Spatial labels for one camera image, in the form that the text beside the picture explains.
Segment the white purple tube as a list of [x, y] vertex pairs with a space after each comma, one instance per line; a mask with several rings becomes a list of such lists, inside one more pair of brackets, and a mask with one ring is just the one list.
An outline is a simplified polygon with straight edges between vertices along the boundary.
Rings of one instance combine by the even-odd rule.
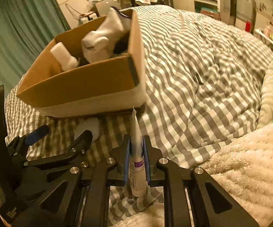
[[137, 111], [132, 109], [130, 130], [129, 182], [135, 197], [143, 197], [147, 191], [142, 133]]

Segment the white plastic bottle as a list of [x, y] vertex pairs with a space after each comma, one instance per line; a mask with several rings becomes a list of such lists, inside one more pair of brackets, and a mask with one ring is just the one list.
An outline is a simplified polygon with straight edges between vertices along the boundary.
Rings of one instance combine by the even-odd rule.
[[57, 43], [50, 50], [52, 55], [61, 65], [61, 69], [66, 72], [79, 66], [78, 60], [72, 56], [62, 42]]

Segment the grey sock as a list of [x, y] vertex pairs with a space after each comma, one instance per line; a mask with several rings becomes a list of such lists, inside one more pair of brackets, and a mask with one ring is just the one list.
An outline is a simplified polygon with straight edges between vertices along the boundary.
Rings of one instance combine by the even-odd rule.
[[89, 63], [103, 61], [113, 56], [118, 41], [130, 32], [132, 17], [111, 7], [103, 23], [82, 39], [82, 52]]

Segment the pale blue oval soap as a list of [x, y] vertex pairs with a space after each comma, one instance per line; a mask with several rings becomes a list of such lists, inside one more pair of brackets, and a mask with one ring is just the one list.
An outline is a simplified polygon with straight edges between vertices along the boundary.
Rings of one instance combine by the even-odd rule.
[[88, 130], [92, 134], [92, 142], [96, 141], [100, 135], [100, 120], [97, 117], [80, 118], [79, 123], [73, 130], [74, 140], [76, 140], [84, 131]]

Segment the cream fluffy blanket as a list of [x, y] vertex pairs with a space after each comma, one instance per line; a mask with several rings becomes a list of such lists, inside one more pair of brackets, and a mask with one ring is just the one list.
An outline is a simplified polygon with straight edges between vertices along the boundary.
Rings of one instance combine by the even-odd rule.
[[143, 135], [179, 166], [201, 166], [257, 221], [273, 221], [273, 109], [147, 111]]

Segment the brown cardboard box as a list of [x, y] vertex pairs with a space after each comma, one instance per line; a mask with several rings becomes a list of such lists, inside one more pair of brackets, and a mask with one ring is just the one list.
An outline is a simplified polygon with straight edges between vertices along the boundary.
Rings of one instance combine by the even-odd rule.
[[[82, 39], [104, 21], [99, 17], [57, 35], [39, 54], [18, 85], [17, 96], [43, 115], [77, 117], [139, 108], [146, 103], [145, 56], [142, 35], [133, 9], [130, 32], [115, 46], [113, 56], [89, 63], [83, 56]], [[64, 72], [50, 52], [62, 42], [79, 66]]]

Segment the green curtain left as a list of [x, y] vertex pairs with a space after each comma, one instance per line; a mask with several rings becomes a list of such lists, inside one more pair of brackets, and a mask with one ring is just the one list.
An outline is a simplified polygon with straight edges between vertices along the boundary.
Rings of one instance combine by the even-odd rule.
[[56, 0], [0, 0], [0, 85], [5, 94], [48, 43], [69, 29]]

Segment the small silver fridge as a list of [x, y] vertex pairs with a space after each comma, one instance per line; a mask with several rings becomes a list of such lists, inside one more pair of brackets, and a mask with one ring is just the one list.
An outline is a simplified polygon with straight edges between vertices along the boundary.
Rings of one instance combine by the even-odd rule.
[[100, 0], [95, 2], [94, 6], [100, 17], [106, 15], [110, 7], [116, 7], [118, 10], [121, 9], [120, 0]]

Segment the small white side table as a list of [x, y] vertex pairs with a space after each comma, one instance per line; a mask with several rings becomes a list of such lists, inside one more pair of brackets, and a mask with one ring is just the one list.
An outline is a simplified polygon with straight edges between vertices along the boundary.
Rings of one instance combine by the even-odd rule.
[[266, 36], [261, 29], [255, 29], [254, 35], [256, 35], [257, 38], [264, 42], [266, 45], [273, 47], [273, 39]]

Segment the brown plastic stool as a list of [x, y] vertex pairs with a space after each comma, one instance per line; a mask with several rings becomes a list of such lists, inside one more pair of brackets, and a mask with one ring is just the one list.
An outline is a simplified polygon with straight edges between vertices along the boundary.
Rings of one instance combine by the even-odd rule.
[[213, 18], [213, 19], [216, 19], [218, 21], [221, 21], [221, 14], [218, 11], [215, 11], [215, 10], [211, 11], [208, 8], [202, 7], [201, 10], [200, 10], [200, 13], [205, 14], [205, 15], [207, 15], [207, 16]]

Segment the red fire extinguisher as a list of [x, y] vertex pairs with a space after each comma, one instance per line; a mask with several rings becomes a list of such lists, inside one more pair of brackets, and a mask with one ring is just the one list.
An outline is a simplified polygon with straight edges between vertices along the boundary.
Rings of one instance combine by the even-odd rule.
[[247, 21], [245, 23], [245, 31], [246, 32], [250, 32], [251, 31], [251, 28], [252, 28], [252, 23], [250, 21]]

